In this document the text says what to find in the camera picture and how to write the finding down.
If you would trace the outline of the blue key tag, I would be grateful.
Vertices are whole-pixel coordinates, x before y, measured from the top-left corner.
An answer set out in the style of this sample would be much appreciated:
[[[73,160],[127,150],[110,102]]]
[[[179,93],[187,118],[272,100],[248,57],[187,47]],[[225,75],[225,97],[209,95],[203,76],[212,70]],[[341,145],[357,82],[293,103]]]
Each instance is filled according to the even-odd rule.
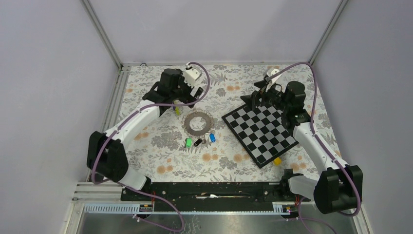
[[[213,143],[216,142],[216,137],[215,137],[215,135],[214,135],[213,133],[210,133],[210,134],[209,134],[209,139],[210,139],[210,141],[213,142]]]

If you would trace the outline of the black key fob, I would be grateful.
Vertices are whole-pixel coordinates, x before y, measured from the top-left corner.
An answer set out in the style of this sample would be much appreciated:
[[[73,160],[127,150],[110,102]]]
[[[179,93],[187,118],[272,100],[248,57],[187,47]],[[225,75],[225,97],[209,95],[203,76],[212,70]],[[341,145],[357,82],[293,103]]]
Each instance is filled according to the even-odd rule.
[[[198,140],[196,140],[196,141],[194,142],[193,146],[194,146],[194,147],[197,147],[197,146],[199,146],[202,142],[203,142],[202,139],[198,139]]]

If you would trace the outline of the key with green tag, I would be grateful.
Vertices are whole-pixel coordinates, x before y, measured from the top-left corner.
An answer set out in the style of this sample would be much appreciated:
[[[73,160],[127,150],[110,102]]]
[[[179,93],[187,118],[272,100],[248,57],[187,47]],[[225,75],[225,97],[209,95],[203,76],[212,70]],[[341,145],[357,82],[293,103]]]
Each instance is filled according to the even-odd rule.
[[[192,146],[192,139],[191,138],[186,138],[185,147],[190,148],[191,146]]]

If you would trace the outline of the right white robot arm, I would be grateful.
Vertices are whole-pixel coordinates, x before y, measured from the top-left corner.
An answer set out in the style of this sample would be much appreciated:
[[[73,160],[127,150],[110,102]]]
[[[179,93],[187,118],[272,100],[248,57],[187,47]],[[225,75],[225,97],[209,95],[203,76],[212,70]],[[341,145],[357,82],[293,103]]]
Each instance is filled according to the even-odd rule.
[[[304,175],[288,178],[279,188],[281,198],[291,201],[301,195],[314,201],[323,214],[357,215],[362,202],[362,170],[336,156],[319,135],[313,117],[304,108],[305,86],[291,81],[285,91],[278,91],[275,87],[268,88],[265,81],[254,85],[259,90],[241,96],[241,100],[252,111],[258,107],[281,111],[283,128],[304,148],[319,172],[318,180]]]

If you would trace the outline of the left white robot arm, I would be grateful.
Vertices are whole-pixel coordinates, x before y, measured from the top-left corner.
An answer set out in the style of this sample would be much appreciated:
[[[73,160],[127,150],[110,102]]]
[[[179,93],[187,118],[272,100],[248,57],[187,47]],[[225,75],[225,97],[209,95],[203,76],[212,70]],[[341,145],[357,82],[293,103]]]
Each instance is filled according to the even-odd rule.
[[[139,200],[151,194],[150,179],[129,165],[126,148],[133,139],[168,108],[189,106],[192,108],[203,96],[203,88],[192,91],[201,72],[188,66],[184,70],[167,68],[151,89],[144,94],[138,106],[115,126],[101,133],[95,131],[89,138],[86,165],[93,174],[132,188]]]

